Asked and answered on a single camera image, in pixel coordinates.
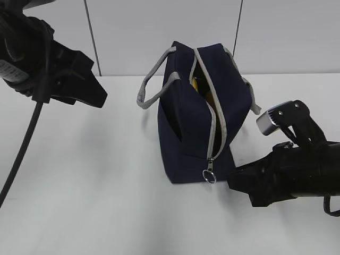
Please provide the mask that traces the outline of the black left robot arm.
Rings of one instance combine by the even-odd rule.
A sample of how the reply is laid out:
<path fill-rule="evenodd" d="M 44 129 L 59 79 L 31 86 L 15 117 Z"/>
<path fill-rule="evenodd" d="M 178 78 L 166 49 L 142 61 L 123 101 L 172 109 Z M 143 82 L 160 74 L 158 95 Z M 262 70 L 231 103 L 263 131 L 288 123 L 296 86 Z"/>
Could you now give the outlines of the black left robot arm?
<path fill-rule="evenodd" d="M 1 1 L 1 79 L 16 92 L 47 104 L 51 99 L 102 108 L 107 92 L 87 55 L 54 39 L 44 20 L 24 10 L 49 1 Z"/>

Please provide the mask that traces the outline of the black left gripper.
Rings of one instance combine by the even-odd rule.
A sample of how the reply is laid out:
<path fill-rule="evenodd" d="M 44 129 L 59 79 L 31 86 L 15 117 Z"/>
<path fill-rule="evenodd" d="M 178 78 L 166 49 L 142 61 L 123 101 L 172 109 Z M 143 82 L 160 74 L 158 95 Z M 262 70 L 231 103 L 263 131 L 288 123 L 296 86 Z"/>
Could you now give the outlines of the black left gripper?
<path fill-rule="evenodd" d="M 40 73 L 32 100 L 49 103 L 54 98 L 66 104 L 80 101 L 102 108 L 107 92 L 92 73 L 93 65 L 93 60 L 83 52 L 52 41 L 48 69 Z"/>

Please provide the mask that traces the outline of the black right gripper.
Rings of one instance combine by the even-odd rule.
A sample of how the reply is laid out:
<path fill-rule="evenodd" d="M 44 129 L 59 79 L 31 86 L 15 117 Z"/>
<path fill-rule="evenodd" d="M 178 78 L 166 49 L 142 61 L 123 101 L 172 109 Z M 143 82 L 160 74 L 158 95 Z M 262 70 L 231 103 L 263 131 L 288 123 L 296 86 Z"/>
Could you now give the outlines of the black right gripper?
<path fill-rule="evenodd" d="M 264 158 L 237 167 L 227 176 L 230 189 L 246 193 L 253 207 L 268 207 L 273 203 L 294 200 L 299 194 L 290 190 L 285 178 L 283 161 L 299 148 L 273 150 Z"/>

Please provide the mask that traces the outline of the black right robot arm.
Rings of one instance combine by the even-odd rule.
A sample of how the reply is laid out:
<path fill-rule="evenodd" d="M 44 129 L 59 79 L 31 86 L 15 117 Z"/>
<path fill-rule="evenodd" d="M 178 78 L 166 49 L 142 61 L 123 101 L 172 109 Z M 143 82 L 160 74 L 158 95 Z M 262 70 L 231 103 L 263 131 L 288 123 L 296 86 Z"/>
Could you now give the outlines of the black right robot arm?
<path fill-rule="evenodd" d="M 227 177 L 230 189 L 249 195 L 253 207 L 299 197 L 339 195 L 339 143 L 318 149 L 279 143 L 262 159 L 240 166 Z"/>

